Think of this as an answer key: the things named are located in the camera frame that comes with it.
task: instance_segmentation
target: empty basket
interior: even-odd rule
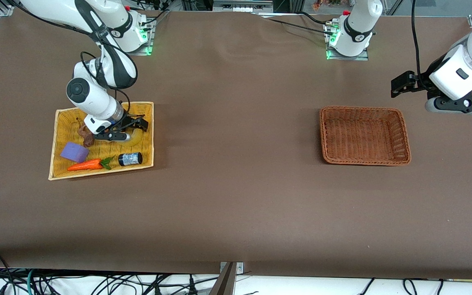
[[[404,166],[411,161],[405,122],[397,109],[324,107],[320,134],[329,163]]]

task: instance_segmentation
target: table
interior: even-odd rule
[[[283,20],[317,28],[307,19]],[[422,67],[470,31],[417,18]],[[56,109],[83,35],[21,11],[0,22],[0,252],[14,267],[472,278],[472,116],[390,99],[415,69],[409,17],[382,17],[367,62],[326,60],[322,36],[247,13],[172,12],[133,101],[155,102],[155,166],[47,180]],[[322,159],[318,110],[399,108],[412,161]]]

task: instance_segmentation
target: white floor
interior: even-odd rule
[[[195,275],[195,281],[213,278],[216,275]],[[155,276],[140,276],[141,280],[150,283]],[[103,280],[102,277],[86,277],[72,279],[56,279],[52,286],[60,295],[89,295],[92,290]],[[303,278],[303,277],[265,277],[265,276],[238,276],[236,279],[234,295],[359,295],[369,279],[348,278]],[[214,285],[214,280],[198,284],[198,291],[208,290]],[[189,275],[172,275],[162,284],[189,284]],[[436,295],[438,281],[414,281],[418,295]],[[4,281],[0,279],[0,288]],[[136,293],[142,290],[135,285]],[[177,291],[179,287],[161,288],[163,295],[169,295]],[[25,291],[18,289],[18,295],[27,295]],[[13,294],[9,286],[6,295]],[[114,293],[116,295],[135,295],[132,287],[121,286]],[[182,291],[177,295],[186,295]],[[367,295],[406,295],[401,280],[376,279],[369,288]],[[444,282],[440,295],[472,295],[472,282]]]

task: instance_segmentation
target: toy carrot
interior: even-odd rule
[[[90,169],[101,169],[105,168],[110,170],[109,163],[112,158],[106,159],[92,159],[90,161],[86,161],[79,164],[74,164],[67,168],[68,171],[79,171],[79,170],[90,170]]]

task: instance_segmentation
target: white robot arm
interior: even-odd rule
[[[338,30],[329,45],[344,56],[358,56],[369,46],[372,30],[383,10],[380,0],[358,0],[349,15],[333,19]]]
[[[454,43],[424,73],[407,71],[391,82],[391,97],[427,90],[431,112],[472,114],[472,32]]]
[[[125,50],[120,48],[110,33],[111,28],[102,21],[100,15],[111,26],[123,28],[117,35],[125,47],[129,37],[133,36],[130,28],[136,27],[132,24],[131,14],[118,3],[106,0],[21,0],[21,3],[36,17],[86,32],[101,48],[99,58],[75,65],[73,79],[67,85],[67,97],[88,114],[84,122],[95,138],[117,141],[129,139],[125,132],[105,132],[109,127],[129,125],[146,129],[146,121],[137,119],[134,122],[106,90],[132,86],[137,79],[137,68]],[[131,40],[130,45],[139,46],[136,39]]]

